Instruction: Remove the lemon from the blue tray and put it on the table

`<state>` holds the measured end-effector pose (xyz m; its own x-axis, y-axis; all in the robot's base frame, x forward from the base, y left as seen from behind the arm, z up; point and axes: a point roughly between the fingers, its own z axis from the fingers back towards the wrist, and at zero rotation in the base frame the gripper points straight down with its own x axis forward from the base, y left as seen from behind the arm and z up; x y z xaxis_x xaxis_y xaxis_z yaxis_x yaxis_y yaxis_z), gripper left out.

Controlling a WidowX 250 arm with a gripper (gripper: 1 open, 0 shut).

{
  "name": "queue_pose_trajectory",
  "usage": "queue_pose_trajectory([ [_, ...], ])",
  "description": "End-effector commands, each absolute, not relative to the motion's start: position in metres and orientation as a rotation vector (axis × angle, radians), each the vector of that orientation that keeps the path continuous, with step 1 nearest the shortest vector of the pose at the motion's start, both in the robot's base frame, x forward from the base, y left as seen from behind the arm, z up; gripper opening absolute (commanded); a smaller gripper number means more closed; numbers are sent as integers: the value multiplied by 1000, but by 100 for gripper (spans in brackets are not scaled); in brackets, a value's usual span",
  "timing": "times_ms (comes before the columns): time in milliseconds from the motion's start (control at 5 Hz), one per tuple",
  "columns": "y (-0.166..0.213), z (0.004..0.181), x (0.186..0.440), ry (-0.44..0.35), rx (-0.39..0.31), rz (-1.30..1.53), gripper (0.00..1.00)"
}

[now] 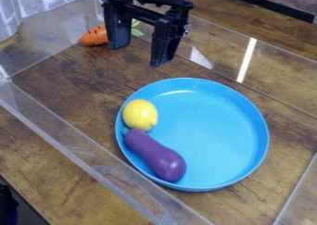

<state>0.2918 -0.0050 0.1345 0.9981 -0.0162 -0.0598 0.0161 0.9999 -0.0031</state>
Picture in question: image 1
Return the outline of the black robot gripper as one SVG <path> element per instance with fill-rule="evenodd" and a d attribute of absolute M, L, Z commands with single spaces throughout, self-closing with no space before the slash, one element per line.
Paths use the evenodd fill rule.
<path fill-rule="evenodd" d="M 104 0 L 109 45 L 113 50 L 130 45 L 132 20 L 156 26 L 152 43 L 153 67 L 176 57 L 183 29 L 189 24 L 191 0 Z"/>

